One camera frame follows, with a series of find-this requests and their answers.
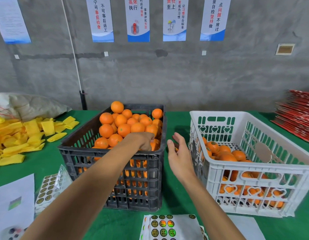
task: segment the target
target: green table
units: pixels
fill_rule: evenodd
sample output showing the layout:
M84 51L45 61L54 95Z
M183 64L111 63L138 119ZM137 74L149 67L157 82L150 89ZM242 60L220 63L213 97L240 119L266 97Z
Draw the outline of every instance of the green table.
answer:
M59 120L67 116L73 116L82 125L97 113L99 111L71 111L61 116ZM271 123L269 119L273 115L258 112L251 113L309 151L309 143ZM190 133L189 112L167 112L166 116L168 118L167 138L171 138L174 132L178 132L188 142ZM57 173L60 165L64 163L57 149L58 145L60 145L60 141L47 142L43 150L27 153L23 163L0 167L0 186L34 173L35 190L37 191L40 188L43 177ZM167 153L165 153L162 190L163 203L161 209L156 214L195 214L198 216L191 199L169 167ZM145 214L148 214L148 212L104 209L92 224L85 239L138 239L143 215ZM256 216L255 219L267 240L309 239L309 193L296 210L295 218Z

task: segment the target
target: red cardboard stack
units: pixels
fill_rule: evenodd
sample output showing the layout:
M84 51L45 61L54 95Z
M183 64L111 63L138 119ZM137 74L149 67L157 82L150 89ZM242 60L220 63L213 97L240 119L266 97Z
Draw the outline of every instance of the red cardboard stack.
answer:
M277 103L272 121L295 136L309 142L309 92L286 90L287 102Z

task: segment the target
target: wall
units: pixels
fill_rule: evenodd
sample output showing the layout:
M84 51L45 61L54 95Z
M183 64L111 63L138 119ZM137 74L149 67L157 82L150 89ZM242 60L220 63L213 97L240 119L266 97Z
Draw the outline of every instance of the wall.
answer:
M0 92L81 109L61 1L19 3L32 44L6 45L0 35ZM309 91L309 0L232 0L222 42L199 41L204 0L190 0L185 42L162 42L162 0L150 0L150 43L127 42L124 0L111 0L114 43L92 42L85 0L65 4L88 109L121 100L169 110L272 111L284 89ZM295 43L293 54L274 56L279 43Z

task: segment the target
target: crate rim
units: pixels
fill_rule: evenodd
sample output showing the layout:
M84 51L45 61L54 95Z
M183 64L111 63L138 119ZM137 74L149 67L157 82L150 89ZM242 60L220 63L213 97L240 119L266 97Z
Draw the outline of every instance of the crate rim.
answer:
M199 128L197 126L197 122L194 119L194 113L195 112L227 112L227 113L231 113L231 112L235 112L235 113L243 113L246 114L248 116L254 117L253 115L251 115L248 112L245 111L198 111L198 110L193 110L190 111L190 116L191 116L191 120L195 123L195 131L198 135L201 135L201 132L199 131ZM280 134L279 132L277 132L276 130L274 130L273 128L271 128L270 126L266 125L265 123L263 123L262 121L258 120L262 125L268 127L268 129L270 129L273 133L276 133L278 136L283 137L284 140L288 141L289 143L291 143L293 146L295 146L296 148L298 148L299 150L303 151L305 154L308 154L309 156L309 152L307 152L305 149L301 148L300 146L298 146L296 143L294 143L293 141L289 140L288 138L286 138L285 136L283 136L282 134ZM199 138L199 142L201 145L204 145L202 136L198 136ZM206 152L205 150L202 150L203 155L205 157L205 160L207 160L209 163L214 164L214 165L235 165L237 164L237 161L218 161L218 160L213 160L212 158L209 157L208 152ZM249 162L241 162L243 166L250 166L252 167L252 165ZM264 168L289 168L291 167L290 164L275 164L275 163L266 163L266 162L255 162L253 165L255 166L262 166ZM299 164L293 164L293 168L294 169L308 169L309 170L309 165L299 165Z
M155 105L158 105L158 106L163 106L163 109L164 109L164 113L163 113L163 126L162 126L162 133L165 132L166 133L166 130L167 130L167 117L166 117L166 112L165 112L165 108L166 106L164 104L133 104L133 105L140 105L140 106L155 106ZM75 131L73 131L72 133L75 133L76 131L80 130L82 127L84 127L87 123L89 123L92 119L96 118L96 117L100 117L100 115L103 113L103 111L101 111L100 113L98 113L96 116L92 117L91 119L89 119L87 122L85 122L83 125L81 125L78 129L76 129ZM59 146L57 146L57 148L59 150L72 150L72 151L75 151L75 152L80 152L82 150L84 151L87 151L87 149L90 151L90 152L109 152L110 149L97 149L97 148L86 148L86 147L74 147L74 146L64 146L62 145L64 142L66 142L70 135L72 134L70 133L66 138L64 138L62 141L61 141L61 144ZM159 150L156 150L156 151L138 151L136 152L134 155L156 155L156 154L160 154L162 152L164 152L164 149L166 148L166 145L165 145L165 141L166 140L161 140L160 142L160 148Z

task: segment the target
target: banner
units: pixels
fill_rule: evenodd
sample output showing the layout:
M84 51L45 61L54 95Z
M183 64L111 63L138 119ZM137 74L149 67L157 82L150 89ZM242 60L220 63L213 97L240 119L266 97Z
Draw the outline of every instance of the banner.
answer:
M128 42L150 42L149 0L125 0Z
M200 41L222 41L231 0L205 0Z
M185 41L189 0L163 0L163 41Z
M114 42L110 0L87 0L93 42Z
M0 33L7 44L31 43L18 0L0 0Z

